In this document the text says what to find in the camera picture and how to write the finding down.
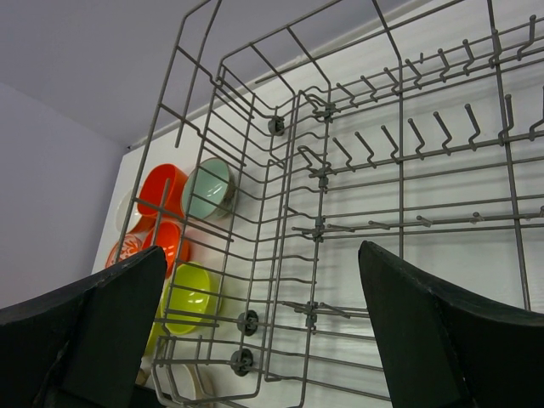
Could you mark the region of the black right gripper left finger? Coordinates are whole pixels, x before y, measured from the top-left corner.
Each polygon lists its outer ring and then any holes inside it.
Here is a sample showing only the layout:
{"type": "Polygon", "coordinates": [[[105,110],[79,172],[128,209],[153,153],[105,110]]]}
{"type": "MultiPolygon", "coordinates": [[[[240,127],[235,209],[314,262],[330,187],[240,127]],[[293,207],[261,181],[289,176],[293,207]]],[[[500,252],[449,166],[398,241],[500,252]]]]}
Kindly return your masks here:
{"type": "Polygon", "coordinates": [[[1,310],[3,407],[128,407],[167,272],[152,246],[1,310]]]}

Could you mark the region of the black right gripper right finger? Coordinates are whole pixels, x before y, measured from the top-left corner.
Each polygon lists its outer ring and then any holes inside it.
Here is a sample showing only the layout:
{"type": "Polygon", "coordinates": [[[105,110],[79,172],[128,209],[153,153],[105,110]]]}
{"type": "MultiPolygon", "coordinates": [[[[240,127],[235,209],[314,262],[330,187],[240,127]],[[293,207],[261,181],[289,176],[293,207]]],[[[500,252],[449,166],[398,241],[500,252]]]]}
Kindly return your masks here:
{"type": "Polygon", "coordinates": [[[541,407],[543,316],[470,292],[371,241],[360,281],[394,407],[541,407]]]}

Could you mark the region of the grey wire dish rack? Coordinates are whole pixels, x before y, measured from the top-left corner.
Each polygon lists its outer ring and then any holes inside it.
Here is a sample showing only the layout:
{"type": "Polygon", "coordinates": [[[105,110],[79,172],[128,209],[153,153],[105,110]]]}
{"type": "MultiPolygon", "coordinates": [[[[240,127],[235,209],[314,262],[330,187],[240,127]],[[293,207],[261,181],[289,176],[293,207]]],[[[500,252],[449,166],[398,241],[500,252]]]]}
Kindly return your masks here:
{"type": "Polygon", "coordinates": [[[213,220],[162,206],[218,279],[212,323],[162,323],[150,366],[195,365],[216,395],[166,407],[391,407],[360,284],[362,241],[501,303],[543,310],[543,4],[430,1],[356,9],[319,50],[329,2],[215,64],[224,1],[183,17],[135,168],[210,157],[235,175],[213,220]]]}

